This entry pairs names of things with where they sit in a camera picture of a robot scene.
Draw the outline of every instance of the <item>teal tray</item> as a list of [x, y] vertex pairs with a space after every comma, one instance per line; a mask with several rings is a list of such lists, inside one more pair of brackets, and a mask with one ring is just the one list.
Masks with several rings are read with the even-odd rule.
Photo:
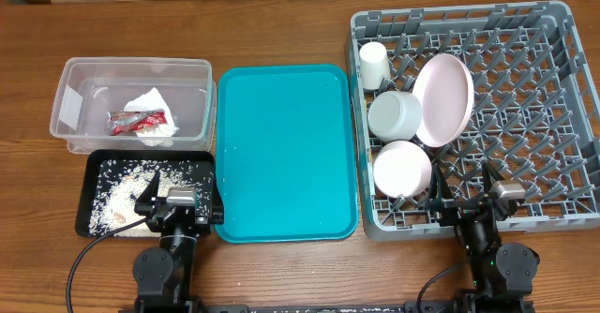
[[218, 235], [231, 243], [342, 239], [358, 224], [346, 74], [336, 66], [241, 67], [217, 101]]

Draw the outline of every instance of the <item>plastic crate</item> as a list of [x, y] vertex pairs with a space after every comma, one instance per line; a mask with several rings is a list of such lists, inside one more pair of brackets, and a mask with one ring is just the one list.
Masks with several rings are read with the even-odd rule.
[[[393, 80], [362, 89], [358, 50], [386, 45]], [[454, 142], [429, 149], [457, 199], [482, 192], [481, 162], [527, 189], [501, 231], [558, 231], [600, 226], [598, 96], [569, 7], [562, 2], [363, 11], [352, 16], [348, 69], [356, 123], [363, 223], [376, 241], [447, 237], [438, 214], [421, 208], [426, 192], [390, 199], [373, 183], [372, 162], [383, 143], [368, 131], [370, 102], [387, 89], [411, 91], [437, 53], [470, 69], [475, 104]]]

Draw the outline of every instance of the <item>red wrapper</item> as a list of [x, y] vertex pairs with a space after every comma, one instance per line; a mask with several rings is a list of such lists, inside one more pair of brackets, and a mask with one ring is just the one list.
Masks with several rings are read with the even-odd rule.
[[147, 112], [109, 112], [108, 129], [111, 135], [123, 132], [142, 130], [146, 127], [165, 125], [167, 118], [165, 111], [155, 110]]

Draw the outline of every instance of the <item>wooden table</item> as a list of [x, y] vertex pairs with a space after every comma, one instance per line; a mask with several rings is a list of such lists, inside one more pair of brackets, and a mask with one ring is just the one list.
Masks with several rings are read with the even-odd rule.
[[[231, 67], [333, 63], [344, 67], [354, 12], [532, 0], [263, 0], [0, 7], [0, 311], [64, 312], [73, 260], [90, 240], [73, 230], [86, 156], [48, 124], [61, 71], [73, 56], [203, 58], [215, 79]], [[600, 0], [573, 10], [600, 87]], [[531, 297], [539, 312], [600, 310], [600, 230], [505, 234], [540, 253]], [[76, 312], [131, 307], [134, 258], [156, 240], [113, 239], [83, 260]], [[338, 242], [229, 245], [214, 234], [197, 249], [193, 290], [207, 304], [396, 304], [463, 260], [454, 240], [375, 243], [362, 226]], [[445, 299], [470, 285], [468, 268], [432, 286]]]

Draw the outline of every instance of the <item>gray dish rack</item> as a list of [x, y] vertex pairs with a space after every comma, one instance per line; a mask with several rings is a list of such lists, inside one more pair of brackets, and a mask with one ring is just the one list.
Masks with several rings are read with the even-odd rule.
[[[363, 91], [358, 50], [370, 41], [388, 51], [393, 80]], [[600, 226], [600, 102], [569, 7], [558, 1], [390, 9], [352, 16], [347, 44], [356, 126], [363, 223], [376, 241], [441, 238], [438, 214], [420, 205], [427, 191], [390, 199], [373, 183], [383, 147], [369, 133], [367, 110], [382, 91], [411, 91], [437, 53], [450, 53], [472, 73], [472, 117], [442, 148], [419, 144], [440, 164], [459, 200], [482, 192], [481, 162], [527, 189], [501, 231], [561, 231]]]

